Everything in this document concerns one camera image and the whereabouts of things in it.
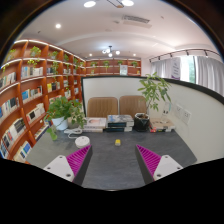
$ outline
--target cabinet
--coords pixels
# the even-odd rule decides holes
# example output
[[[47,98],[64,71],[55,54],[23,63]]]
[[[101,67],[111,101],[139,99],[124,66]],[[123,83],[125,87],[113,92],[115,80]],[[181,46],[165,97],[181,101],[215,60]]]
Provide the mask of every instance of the cabinet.
[[[30,49],[33,47],[38,47],[41,50],[39,55],[39,62],[37,62],[35,71],[40,71],[39,74],[34,74],[31,72],[30,67],[32,65],[27,64],[31,59]],[[11,98],[18,98],[19,106],[10,113],[7,113],[7,116],[0,121],[0,139],[2,140],[3,135],[6,130],[11,126],[11,124],[18,118],[23,118],[25,123],[25,130],[21,135],[17,137],[13,145],[10,147],[10,150],[6,147],[8,151],[9,160],[13,160],[14,155],[16,154],[19,147],[23,144],[24,141],[28,141],[31,147],[36,144],[35,133],[44,125],[42,119],[46,115],[41,114],[36,120],[32,123],[29,123],[26,117],[26,114],[32,111],[36,105],[43,103],[45,111],[49,107],[49,99],[56,97],[58,95],[65,96],[66,91],[70,90],[70,97],[68,100],[79,100],[82,102],[82,93],[81,93],[81,76],[86,75],[86,63],[83,59],[80,59],[76,55],[62,49],[58,48],[49,43],[45,43],[39,40],[21,40],[14,43],[12,49],[15,49],[13,53],[13,59],[6,61],[2,67],[5,66],[5,71],[3,69],[0,71],[0,78],[5,79],[8,83],[3,83],[0,89],[0,107]],[[53,58],[50,56],[53,52],[57,51],[57,57]],[[68,56],[68,61],[64,61],[64,55]],[[75,70],[74,58],[79,62],[83,62],[83,65]],[[53,62],[57,62],[57,75],[51,73],[51,66]],[[28,76],[24,76],[24,67],[29,69]],[[11,80],[11,73],[16,73],[15,80]],[[64,86],[64,80],[68,80],[68,86]],[[60,83],[60,88],[56,90],[49,91],[48,84],[58,82]],[[28,102],[23,101],[22,93],[28,89],[37,89],[37,87],[42,86],[42,95],[35,97]]]

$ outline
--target green plant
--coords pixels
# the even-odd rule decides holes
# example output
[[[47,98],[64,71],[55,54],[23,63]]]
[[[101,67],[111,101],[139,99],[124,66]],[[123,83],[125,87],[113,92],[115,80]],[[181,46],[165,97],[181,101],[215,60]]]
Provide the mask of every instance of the green plant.
[[[30,60],[27,62],[27,64],[28,64],[28,65],[33,65],[33,68],[35,69],[35,67],[36,67],[36,65],[37,65],[37,62],[39,62],[39,61],[40,61],[39,58],[37,58],[37,59],[35,59],[35,60],[30,59]]]
[[[123,61],[118,61],[117,64],[118,65],[122,65],[123,64]]]
[[[138,65],[138,62],[137,61],[133,61],[133,62],[131,62],[131,64],[132,64],[132,66],[134,66],[136,68],[137,65]]]
[[[65,65],[67,66],[67,73],[69,72],[69,64],[65,63]]]
[[[73,63],[74,63],[74,65],[75,65],[75,70],[77,70],[78,67],[79,67],[79,61],[78,61],[78,59],[77,59],[77,58],[74,58],[74,59],[73,59]]]
[[[106,68],[106,72],[107,72],[107,69],[110,67],[109,61],[103,61],[103,65]]]
[[[83,61],[80,61],[80,62],[79,62],[79,67],[82,67],[83,64],[84,64],[84,62],[83,62]]]
[[[7,55],[7,61],[12,60],[14,58],[14,53],[16,49],[11,49]]]
[[[64,117],[64,120],[71,117],[72,124],[78,123],[81,128],[83,128],[85,123],[85,115],[82,112],[82,104],[76,102],[75,100],[68,101],[64,96],[61,98],[56,98],[55,101],[49,105],[44,121],[51,121],[52,119],[61,117]],[[57,139],[56,127],[51,126],[47,130],[47,132],[50,133],[52,140]]]
[[[53,51],[52,53],[48,54],[49,57],[54,57],[55,59],[57,58],[57,55],[58,55],[58,51]]]
[[[65,88],[66,89],[66,91],[68,92],[69,91],[69,85],[67,85],[67,87]]]
[[[140,80],[140,83],[144,86],[143,88],[139,88],[138,91],[142,92],[142,95],[145,97],[146,102],[148,102],[146,108],[147,110],[150,108],[156,109],[158,111],[158,104],[155,102],[156,100],[160,100],[160,97],[165,101],[165,97],[171,102],[171,99],[167,93],[170,83],[167,83],[163,78],[160,78],[156,75],[157,72],[152,75],[146,74],[147,79]]]
[[[1,67],[1,69],[2,69],[2,73],[5,72],[5,68],[8,67],[8,66],[9,66],[9,64],[7,63],[7,64],[5,64],[5,66]]]
[[[58,62],[53,61],[53,64],[51,65],[51,68],[52,68],[52,70],[53,70],[53,74],[54,74],[54,75],[57,75],[57,74],[58,74],[57,69],[59,68]]]
[[[64,54],[64,61],[68,61],[69,60],[69,58],[68,58],[68,55],[67,54]]]
[[[39,47],[33,47],[30,49],[30,57],[39,57],[41,54],[41,50]]]
[[[92,61],[91,64],[90,64],[91,67],[97,67],[97,65],[98,65],[98,63],[96,61]]]

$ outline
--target wall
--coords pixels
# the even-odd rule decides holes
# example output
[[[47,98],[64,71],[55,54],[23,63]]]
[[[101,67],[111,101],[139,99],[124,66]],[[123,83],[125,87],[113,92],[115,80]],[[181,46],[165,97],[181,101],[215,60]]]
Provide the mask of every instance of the wall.
[[[190,123],[186,125],[171,111],[168,115],[176,125],[176,132],[197,157],[196,163],[202,163],[224,157],[224,106],[214,98],[200,91],[171,84],[169,95],[172,104],[178,103],[192,113]],[[99,96],[140,95],[139,78],[99,77],[84,78],[83,91],[85,106],[88,99]],[[159,112],[150,110],[151,117],[160,117],[164,102],[159,102]]]

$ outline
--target gray table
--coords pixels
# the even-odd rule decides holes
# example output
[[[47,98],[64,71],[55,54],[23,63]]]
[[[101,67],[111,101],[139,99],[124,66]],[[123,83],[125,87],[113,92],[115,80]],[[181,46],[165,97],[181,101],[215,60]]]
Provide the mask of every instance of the gray table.
[[[34,146],[27,161],[44,168],[58,155],[67,156],[78,150],[75,139],[69,139],[63,131],[58,131],[58,139],[52,141],[45,133]],[[181,166],[194,164],[197,159],[175,132],[103,132],[83,133],[90,138],[93,155],[82,186],[84,188],[119,190],[145,186],[137,159],[135,145],[141,145],[159,155],[169,155]],[[121,146],[115,146],[115,140]]]

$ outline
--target window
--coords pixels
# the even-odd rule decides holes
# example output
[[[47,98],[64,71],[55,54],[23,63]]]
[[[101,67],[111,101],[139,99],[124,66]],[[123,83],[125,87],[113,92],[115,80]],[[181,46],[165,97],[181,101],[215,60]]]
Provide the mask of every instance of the window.
[[[194,56],[181,56],[181,80],[195,83]]]

